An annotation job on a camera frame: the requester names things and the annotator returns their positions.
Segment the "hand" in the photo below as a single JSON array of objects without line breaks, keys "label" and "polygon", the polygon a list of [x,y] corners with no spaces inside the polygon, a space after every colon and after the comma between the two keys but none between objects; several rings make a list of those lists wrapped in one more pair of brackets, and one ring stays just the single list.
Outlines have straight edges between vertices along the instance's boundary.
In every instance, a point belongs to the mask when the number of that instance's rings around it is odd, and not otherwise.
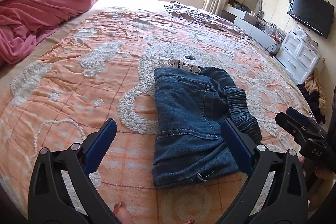
[{"label": "hand", "polygon": [[313,211],[322,205],[332,188],[335,178],[334,172],[323,166],[318,166],[314,173],[318,178],[323,179],[323,182],[310,198],[309,211]]},{"label": "hand", "polygon": [[119,204],[114,205],[113,213],[120,220],[122,224],[134,224],[133,217],[130,212],[126,210],[126,203],[120,201]]}]

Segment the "tv screen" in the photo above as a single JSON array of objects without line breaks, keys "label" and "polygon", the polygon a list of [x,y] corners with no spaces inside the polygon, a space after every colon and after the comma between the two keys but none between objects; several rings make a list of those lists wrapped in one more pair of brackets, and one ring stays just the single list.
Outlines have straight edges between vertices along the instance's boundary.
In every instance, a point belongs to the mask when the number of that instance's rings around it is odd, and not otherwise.
[{"label": "tv screen", "polygon": [[334,6],[325,0],[290,0],[287,13],[326,38],[334,21]]}]

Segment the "white lace trim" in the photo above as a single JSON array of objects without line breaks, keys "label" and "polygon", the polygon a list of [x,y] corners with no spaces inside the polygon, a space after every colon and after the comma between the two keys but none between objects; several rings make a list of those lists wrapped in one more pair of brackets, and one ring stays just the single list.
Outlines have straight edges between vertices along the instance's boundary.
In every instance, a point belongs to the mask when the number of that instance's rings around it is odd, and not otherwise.
[{"label": "white lace trim", "polygon": [[201,72],[201,68],[196,65],[190,65],[174,57],[170,58],[168,62],[162,62],[158,66],[159,68],[180,68],[182,70],[190,71],[195,74]]}]

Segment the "bed sheet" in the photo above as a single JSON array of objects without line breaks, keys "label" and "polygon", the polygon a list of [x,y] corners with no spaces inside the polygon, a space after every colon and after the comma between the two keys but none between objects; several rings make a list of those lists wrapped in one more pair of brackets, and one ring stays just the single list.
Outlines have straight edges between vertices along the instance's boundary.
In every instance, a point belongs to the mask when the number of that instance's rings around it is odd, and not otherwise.
[{"label": "bed sheet", "polygon": [[129,7],[131,9],[140,10],[145,9],[146,11],[167,15],[168,13],[164,8],[165,4],[166,3],[163,1],[153,0],[98,0],[89,11],[62,23],[57,32],[44,39],[42,43],[38,44],[33,52],[23,61],[15,65],[5,64],[0,66],[0,90],[8,87],[12,80],[22,73],[24,68],[26,68],[30,63],[38,60],[42,55],[50,50],[52,46],[60,43],[61,40],[83,20],[104,10],[106,7]]},{"label": "bed sheet", "polygon": [[[118,8],[112,8],[110,1],[39,60],[16,71],[10,87],[2,89],[0,182],[26,215],[38,151],[67,149],[113,118],[117,136],[98,171],[90,175],[107,205],[113,208],[124,201],[136,224],[190,219],[213,224],[235,198],[245,176],[236,173],[193,186],[154,189],[157,114],[152,97],[158,64],[175,57],[227,70],[246,91],[262,143],[271,150],[298,152],[274,117],[288,107],[309,115],[309,107],[285,72],[246,36],[172,17],[156,1],[121,0]],[[66,173],[63,177],[75,207],[83,212],[69,177]]]}]

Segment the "fingernail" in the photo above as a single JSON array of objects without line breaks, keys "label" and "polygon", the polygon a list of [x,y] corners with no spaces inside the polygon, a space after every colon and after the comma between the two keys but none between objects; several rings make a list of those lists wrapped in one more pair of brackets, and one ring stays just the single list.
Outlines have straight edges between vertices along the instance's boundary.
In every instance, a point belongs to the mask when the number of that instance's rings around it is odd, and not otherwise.
[{"label": "fingernail", "polygon": [[120,204],[121,204],[121,206],[122,206],[122,208],[127,208],[127,205],[126,205],[126,203],[124,203],[123,201],[120,201]]},{"label": "fingernail", "polygon": [[120,208],[120,207],[121,207],[121,203],[122,203],[122,202],[120,201],[118,204],[115,204],[115,205],[114,205],[114,208],[117,208],[117,207]]}]

